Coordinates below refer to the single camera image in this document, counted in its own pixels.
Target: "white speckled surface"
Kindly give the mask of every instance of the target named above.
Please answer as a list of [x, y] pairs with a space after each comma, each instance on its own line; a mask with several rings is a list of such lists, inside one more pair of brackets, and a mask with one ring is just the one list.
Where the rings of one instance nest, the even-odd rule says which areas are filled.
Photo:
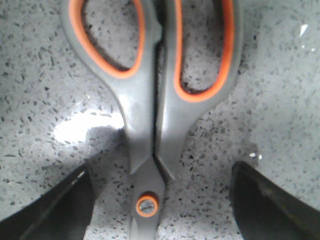
[[[183, 1], [183, 81], [197, 89], [212, 83], [221, 54], [212, 3], [200, 2]], [[228, 200], [241, 158], [320, 210], [320, 3], [242, 3], [237, 85], [190, 130], [160, 240], [242, 239]], [[59, 0], [0, 0], [0, 219], [86, 161], [98, 198], [85, 239], [126, 239], [132, 191], [119, 107], [70, 48], [59, 8]], [[130, 66], [138, 40], [132, 3], [90, 0], [85, 11], [92, 39]], [[249, 159], [252, 152], [262, 159]]]

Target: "gray plastic handle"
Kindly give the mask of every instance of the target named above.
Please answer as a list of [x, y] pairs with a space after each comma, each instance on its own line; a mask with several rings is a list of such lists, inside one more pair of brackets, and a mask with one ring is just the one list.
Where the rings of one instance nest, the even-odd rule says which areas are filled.
[[99, 53], [91, 51], [94, 47], [90, 46], [91, 43], [84, 32], [81, 19], [79, 20], [83, 2], [84, 0], [62, 0], [62, 25], [76, 54], [109, 86], [117, 99], [128, 141], [130, 169], [131, 173], [134, 173], [148, 157], [153, 155], [155, 45], [161, 38], [162, 28], [157, 22], [153, 1], [134, 0], [138, 13], [139, 37], [143, 38], [139, 39], [142, 43], [138, 49], [140, 64], [136, 66], [134, 74], [121, 75], [117, 74], [117, 71], [114, 74], [103, 68], [105, 60], [101, 56], [100, 59], [99, 56], [97, 57]]
[[[181, 21], [179, 16], [182, 14], [181, 0], [165, 0], [165, 70], [157, 113], [155, 155], [173, 179], [175, 178], [184, 141], [191, 125], [207, 110], [220, 103], [235, 85], [243, 41], [243, 20], [240, 1], [222, 0], [225, 32], [220, 72], [223, 72], [223, 68], [226, 67], [226, 65], [222, 66], [222, 64], [225, 64], [226, 56], [228, 54], [230, 56], [227, 72], [225, 71], [227, 73], [225, 82], [216, 94], [212, 96], [207, 94], [207, 96], [203, 95], [197, 98], [192, 96], [183, 97], [179, 93], [181, 66], [179, 51], [182, 50], [182, 36], [180, 36], [182, 35], [182, 23], [179, 22]], [[232, 40], [233, 45], [226, 48], [226, 44], [230, 40]], [[214, 83], [212, 87], [219, 87], [217, 84], [219, 82]]]

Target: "scissor blade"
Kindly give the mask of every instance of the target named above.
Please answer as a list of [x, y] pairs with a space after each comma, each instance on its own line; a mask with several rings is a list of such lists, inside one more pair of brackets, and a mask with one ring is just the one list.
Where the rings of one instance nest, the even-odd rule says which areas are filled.
[[[149, 157], [138, 168], [134, 178], [129, 240], [154, 240], [157, 235], [160, 212], [163, 208], [165, 182], [153, 157]], [[154, 194], [158, 201], [158, 211], [150, 217], [143, 217], [136, 211], [136, 203], [145, 193]]]
[[94, 207], [86, 167], [80, 166], [45, 195], [0, 222], [1, 240], [82, 240]]
[[230, 199], [245, 240], [320, 239], [320, 212], [245, 162], [233, 166]]

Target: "orange rubber grip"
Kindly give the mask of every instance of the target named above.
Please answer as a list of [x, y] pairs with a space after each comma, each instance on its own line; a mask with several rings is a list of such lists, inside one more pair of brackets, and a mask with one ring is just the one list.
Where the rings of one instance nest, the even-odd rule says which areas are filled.
[[127, 70], [119, 70], [109, 62], [107, 62], [100, 53], [96, 50], [93, 44], [90, 42], [83, 22], [82, 22], [82, 8], [85, 0], [70, 0], [69, 3], [69, 17], [71, 21], [71, 25], [74, 29], [75, 35], [77, 36], [80, 44], [83, 46], [87, 54], [92, 58], [92, 60], [105, 72], [110, 74], [111, 76], [118, 79], [127, 79], [133, 76], [140, 67], [144, 43], [145, 43], [145, 15], [143, 6], [140, 0], [133, 0], [134, 6], [137, 11], [138, 16], [138, 25], [139, 25], [139, 43], [138, 43], [138, 51], [135, 59], [135, 63], [130, 69]]
[[219, 74], [215, 83], [205, 91], [197, 94], [186, 92], [180, 83], [182, 50], [183, 50], [183, 19], [182, 19], [182, 0], [175, 0], [176, 10], [176, 66], [174, 71], [174, 89], [176, 93], [185, 101], [191, 103], [202, 102], [216, 95], [225, 84], [230, 71], [234, 40], [235, 40], [235, 16], [232, 0], [222, 0], [223, 21], [224, 21], [224, 41], [223, 54], [220, 64]]

